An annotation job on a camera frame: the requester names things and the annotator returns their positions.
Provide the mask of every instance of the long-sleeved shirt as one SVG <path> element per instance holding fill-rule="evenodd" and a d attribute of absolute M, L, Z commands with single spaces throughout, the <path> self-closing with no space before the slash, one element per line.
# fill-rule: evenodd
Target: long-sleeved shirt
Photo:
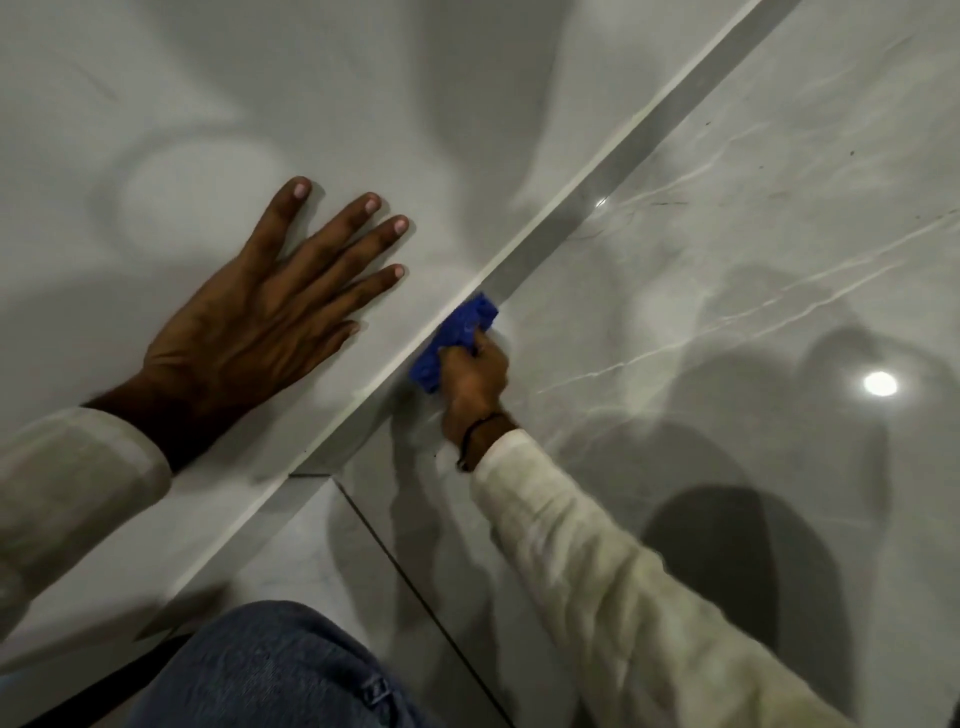
<path fill-rule="evenodd" d="M 30 599 L 162 498 L 171 478 L 149 439 L 91 409 L 60 412 L 0 446 L 0 635 Z M 669 576 L 522 430 L 491 447 L 471 488 L 599 728 L 849 728 Z"/>

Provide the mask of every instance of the black thread bracelet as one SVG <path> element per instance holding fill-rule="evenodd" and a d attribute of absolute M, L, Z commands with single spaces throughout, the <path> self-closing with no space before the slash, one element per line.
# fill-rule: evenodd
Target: black thread bracelet
<path fill-rule="evenodd" d="M 488 415 L 481 420 L 477 420 L 467 428 L 466 432 L 464 432 L 464 439 L 460 442 L 460 459 L 457 460 L 457 469 L 461 473 L 469 473 L 469 470 L 467 470 L 467 448 L 470 445 L 470 437 L 473 435 L 473 431 L 480 425 L 485 425 L 486 423 L 490 422 L 491 420 L 495 420 L 498 417 L 507 416 L 503 412 L 494 412 L 493 414 Z"/>

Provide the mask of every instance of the denim fabric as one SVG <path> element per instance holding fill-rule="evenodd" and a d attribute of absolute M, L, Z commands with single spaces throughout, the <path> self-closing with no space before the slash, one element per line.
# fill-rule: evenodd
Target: denim fabric
<path fill-rule="evenodd" d="M 290 601 L 246 604 L 201 629 L 128 728 L 435 728 L 375 657 Z"/>

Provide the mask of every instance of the microfiber cloth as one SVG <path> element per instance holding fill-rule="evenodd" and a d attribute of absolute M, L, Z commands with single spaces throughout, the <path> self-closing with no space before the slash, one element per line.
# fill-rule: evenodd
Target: microfiber cloth
<path fill-rule="evenodd" d="M 497 313 L 499 311 L 496 310 L 496 306 L 482 293 L 461 303 L 440 324 L 426 351 L 417 357 L 417 361 L 410 369 L 410 378 L 423 387 L 424 392 L 432 395 L 440 389 L 440 349 L 466 347 L 470 353 L 476 353 L 473 347 L 473 333 L 477 327 L 480 327 L 481 331 L 490 328 Z"/>

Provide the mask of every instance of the leg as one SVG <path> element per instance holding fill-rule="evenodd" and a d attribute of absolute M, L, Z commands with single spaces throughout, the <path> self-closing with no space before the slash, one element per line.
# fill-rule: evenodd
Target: leg
<path fill-rule="evenodd" d="M 211 622 L 159 674 L 129 728 L 433 725 L 376 658 L 302 604 L 260 601 Z"/>

